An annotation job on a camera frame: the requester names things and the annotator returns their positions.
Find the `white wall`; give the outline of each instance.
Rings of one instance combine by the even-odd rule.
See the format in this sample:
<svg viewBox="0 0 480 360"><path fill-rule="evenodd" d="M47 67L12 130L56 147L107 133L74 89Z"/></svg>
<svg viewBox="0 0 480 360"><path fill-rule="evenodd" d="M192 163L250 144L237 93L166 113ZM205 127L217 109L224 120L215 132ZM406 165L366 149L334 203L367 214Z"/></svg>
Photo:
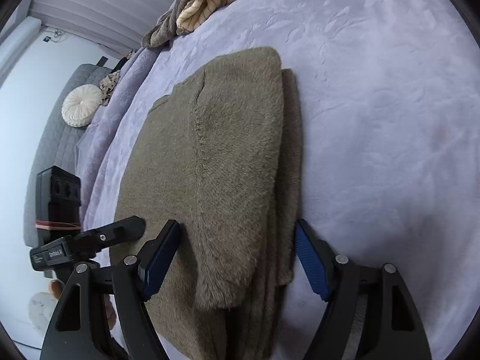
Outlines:
<svg viewBox="0 0 480 360"><path fill-rule="evenodd" d="M89 40L67 34L61 43L43 42L42 32L0 87L0 321L13 340L40 348L43 337L28 318L28 302L48 292L49 280L30 266L23 244L23 204L35 151L52 107L75 69L102 56L118 60Z"/></svg>

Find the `bed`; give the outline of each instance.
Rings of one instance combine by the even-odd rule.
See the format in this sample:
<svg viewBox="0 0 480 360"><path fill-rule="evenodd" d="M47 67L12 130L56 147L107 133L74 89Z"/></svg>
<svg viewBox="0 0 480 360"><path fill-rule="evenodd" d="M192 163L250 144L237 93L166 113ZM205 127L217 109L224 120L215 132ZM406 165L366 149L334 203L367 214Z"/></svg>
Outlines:
<svg viewBox="0 0 480 360"><path fill-rule="evenodd" d="M298 81L302 216L357 263L395 264L447 358L480 299L480 50L449 0L238 0L141 49L77 144L83 228L114 219L153 102L215 56L266 45ZM303 358L326 306L294 272L274 360Z"/></svg>

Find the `brown fabric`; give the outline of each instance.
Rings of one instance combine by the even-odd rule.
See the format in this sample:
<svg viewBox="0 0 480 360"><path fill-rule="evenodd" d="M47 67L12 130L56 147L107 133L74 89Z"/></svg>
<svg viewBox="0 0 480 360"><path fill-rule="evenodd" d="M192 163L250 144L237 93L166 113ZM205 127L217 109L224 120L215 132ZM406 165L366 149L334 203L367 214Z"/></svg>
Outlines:
<svg viewBox="0 0 480 360"><path fill-rule="evenodd" d="M142 46L146 48L155 48L168 42L177 36L177 18L187 6L190 0L175 0L171 9L165 12L153 27L142 39Z"/></svg>
<svg viewBox="0 0 480 360"><path fill-rule="evenodd" d="M271 48L218 57L157 100L123 176L116 218L184 225L156 330L190 359L263 359L277 293L291 280L301 129L294 76Z"/></svg>

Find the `person's hand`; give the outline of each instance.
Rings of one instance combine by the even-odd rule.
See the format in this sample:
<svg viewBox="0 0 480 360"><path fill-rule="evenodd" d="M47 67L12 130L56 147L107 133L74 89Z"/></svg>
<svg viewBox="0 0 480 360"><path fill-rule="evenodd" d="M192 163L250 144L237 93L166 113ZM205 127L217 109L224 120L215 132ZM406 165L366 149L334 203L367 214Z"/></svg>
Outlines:
<svg viewBox="0 0 480 360"><path fill-rule="evenodd" d="M58 280L52 280L49 283L49 291L55 299L60 299L63 288L62 284ZM106 309L106 319L109 321L109 329L112 330L117 321L117 315L113 309L112 302L110 301L110 296L104 295L105 300L105 309Z"/></svg>

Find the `round pleated pillow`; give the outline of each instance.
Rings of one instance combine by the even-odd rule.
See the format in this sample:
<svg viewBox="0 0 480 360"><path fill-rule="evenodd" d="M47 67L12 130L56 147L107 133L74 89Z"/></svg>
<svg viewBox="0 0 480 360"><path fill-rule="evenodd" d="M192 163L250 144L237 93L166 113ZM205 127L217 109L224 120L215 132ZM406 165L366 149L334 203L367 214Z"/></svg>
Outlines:
<svg viewBox="0 0 480 360"><path fill-rule="evenodd" d="M92 122L103 102L103 93L95 85L82 85L71 91L63 101L61 115L72 127L83 127Z"/></svg>

